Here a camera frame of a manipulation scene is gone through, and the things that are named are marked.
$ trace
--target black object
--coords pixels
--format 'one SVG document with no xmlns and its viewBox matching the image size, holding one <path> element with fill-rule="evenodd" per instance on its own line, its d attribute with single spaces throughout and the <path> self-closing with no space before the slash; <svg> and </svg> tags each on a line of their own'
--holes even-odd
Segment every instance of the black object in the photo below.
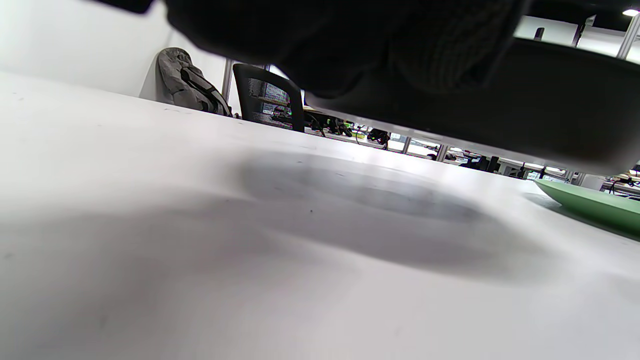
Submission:
<svg viewBox="0 0 640 360">
<path fill-rule="evenodd" d="M 498 160 L 500 160 L 497 156 L 492 156 L 491 161 L 489 161 L 489 166 L 486 168 L 487 172 L 494 172 L 500 169 L 500 164 L 498 164 Z"/>
<path fill-rule="evenodd" d="M 533 40 L 542 41 L 542 36 L 545 34 L 545 28 L 536 29 L 536 34 L 533 36 Z"/>
<path fill-rule="evenodd" d="M 99 1 L 135 12 L 150 3 Z M 590 9 L 611 0 L 571 2 Z M 199 48 L 275 64 L 307 90 L 315 108 L 590 174 L 620 173 L 640 154 L 640 66 L 530 40 L 515 40 L 506 51 L 528 0 L 284 1 L 278 34 L 268 38 L 269 2 L 165 3 L 169 22 Z M 224 14 L 216 19 L 224 31 L 212 29 L 215 13 Z M 583 13 L 577 23 L 591 15 Z M 602 19 L 599 14 L 595 25 Z M 607 151 L 593 151 L 593 143 Z"/>
<path fill-rule="evenodd" d="M 235 64 L 234 76 L 243 119 L 305 131 L 302 95 L 293 82 L 246 64 Z"/>
<path fill-rule="evenodd" d="M 498 155 L 506 149 L 590 174 L 615 174 L 640 155 L 639 83 L 634 63 L 517 39 L 490 86 L 476 92 L 429 94 L 378 69 L 346 95 L 322 99 L 307 93 L 307 102 L 488 145 Z M 607 151 L 593 151 L 594 143 Z"/>
<path fill-rule="evenodd" d="M 371 131 L 369 131 L 369 134 L 367 134 L 367 140 L 377 142 L 380 145 L 384 145 L 383 149 L 385 150 L 387 150 L 389 147 L 390 139 L 391 136 L 389 136 L 389 133 L 380 129 L 371 129 Z"/>
<path fill-rule="evenodd" d="M 464 163 L 464 164 L 462 164 L 460 166 L 461 167 L 466 167 L 466 168 L 472 168 L 474 170 L 488 171 L 489 164 L 490 164 L 490 162 L 486 158 L 486 156 L 480 156 L 477 159 L 477 161 L 469 159 L 469 161 L 467 161 L 466 163 Z"/>
</svg>

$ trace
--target metal frame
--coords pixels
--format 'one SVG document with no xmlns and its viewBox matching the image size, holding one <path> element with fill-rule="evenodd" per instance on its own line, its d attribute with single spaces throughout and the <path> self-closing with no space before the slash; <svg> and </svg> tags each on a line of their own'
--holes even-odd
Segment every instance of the metal frame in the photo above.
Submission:
<svg viewBox="0 0 640 360">
<path fill-rule="evenodd" d="M 618 59 L 626 59 L 627 55 L 629 55 L 629 51 L 631 50 L 631 46 L 636 41 L 636 35 L 638 34 L 638 30 L 640 29 L 640 16 L 636 15 L 631 20 L 629 27 L 627 28 L 627 32 L 625 33 L 625 38 L 622 39 L 622 44 L 620 45 L 620 49 L 618 50 L 618 55 L 616 56 Z"/>
<path fill-rule="evenodd" d="M 402 154 L 406 154 L 409 151 L 409 145 L 411 144 L 411 137 L 407 136 L 402 148 Z"/>
<path fill-rule="evenodd" d="M 225 74 L 222 77 L 222 97 L 229 102 L 229 93 L 231 91 L 231 77 L 234 73 L 234 60 L 227 59 L 225 61 Z"/>
<path fill-rule="evenodd" d="M 438 149 L 438 155 L 436 155 L 436 161 L 441 163 L 444 162 L 445 157 L 447 156 L 447 151 L 449 151 L 451 147 L 449 145 L 440 144 L 440 148 Z"/>
</svg>

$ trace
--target cable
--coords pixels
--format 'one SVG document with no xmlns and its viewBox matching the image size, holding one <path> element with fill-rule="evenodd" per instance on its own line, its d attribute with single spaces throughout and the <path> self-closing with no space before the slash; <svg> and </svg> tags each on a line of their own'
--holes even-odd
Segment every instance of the cable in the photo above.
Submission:
<svg viewBox="0 0 640 360">
<path fill-rule="evenodd" d="M 620 181 L 620 180 L 615 180 L 615 181 L 613 182 L 613 184 L 611 184 L 611 188 L 609 189 L 609 193 L 613 192 L 613 195 L 615 195 L 615 194 L 616 194 L 616 190 L 614 189 L 614 187 L 616 186 L 616 184 L 618 183 L 618 181 Z"/>
<path fill-rule="evenodd" d="M 358 141 L 358 134 L 360 133 L 360 129 L 363 128 L 364 125 L 360 125 L 360 127 L 356 130 L 356 143 L 358 145 L 360 145 L 360 142 Z"/>
<path fill-rule="evenodd" d="M 322 127 L 322 125 L 320 125 L 320 121 L 318 121 L 318 119 L 316 119 L 316 117 L 315 117 L 315 116 L 313 116 L 313 115 L 311 115 L 311 114 L 309 114 L 309 113 L 308 113 L 307 115 L 309 115 L 309 116 L 311 117 L 311 119 L 312 119 L 312 120 L 311 120 L 311 124 L 313 124 L 313 122 L 315 121 L 315 122 L 316 122 L 316 124 L 317 124 L 317 126 L 320 128 L 320 133 L 322 134 L 322 137 L 323 137 L 323 138 L 326 138 L 326 135 L 324 134 L 323 127 Z"/>
</svg>

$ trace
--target black office chair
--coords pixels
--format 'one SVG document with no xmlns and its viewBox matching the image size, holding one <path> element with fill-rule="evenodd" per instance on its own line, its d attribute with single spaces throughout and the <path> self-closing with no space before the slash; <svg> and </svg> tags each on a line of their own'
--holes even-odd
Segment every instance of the black office chair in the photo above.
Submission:
<svg viewBox="0 0 640 360">
<path fill-rule="evenodd" d="M 234 76 L 243 119 L 304 133 L 302 96 L 293 82 L 246 64 L 235 64 Z"/>
</svg>

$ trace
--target white wall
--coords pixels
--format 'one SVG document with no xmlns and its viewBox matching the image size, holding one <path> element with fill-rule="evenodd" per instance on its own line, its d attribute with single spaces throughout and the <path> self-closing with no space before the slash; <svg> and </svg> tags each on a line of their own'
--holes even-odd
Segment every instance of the white wall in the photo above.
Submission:
<svg viewBox="0 0 640 360">
<path fill-rule="evenodd" d="M 616 56 L 625 34 L 621 31 L 593 28 L 588 26 L 582 32 L 578 49 L 594 53 Z"/>
<path fill-rule="evenodd" d="M 87 0 L 0 0 L 0 70 L 139 96 L 158 51 L 190 44 L 165 13 L 160 1 L 139 16 Z M 218 70 L 219 59 L 192 51 L 221 85 L 224 61 Z"/>
<path fill-rule="evenodd" d="M 513 36 L 533 39 L 538 28 L 545 28 L 542 41 L 571 45 L 578 25 L 538 17 L 523 16 Z"/>
<path fill-rule="evenodd" d="M 519 38 L 533 38 L 536 29 L 545 28 L 542 41 L 553 42 L 555 44 L 571 46 L 575 30 L 578 25 L 569 24 L 556 20 L 540 19 L 537 17 L 524 16 L 518 25 L 514 36 Z M 582 32 L 582 37 L 578 42 L 578 49 L 593 51 L 609 56 L 616 56 L 622 44 L 625 33 L 602 28 L 587 26 Z M 628 61 L 640 63 L 640 42 L 634 45 L 627 56 Z"/>
</svg>

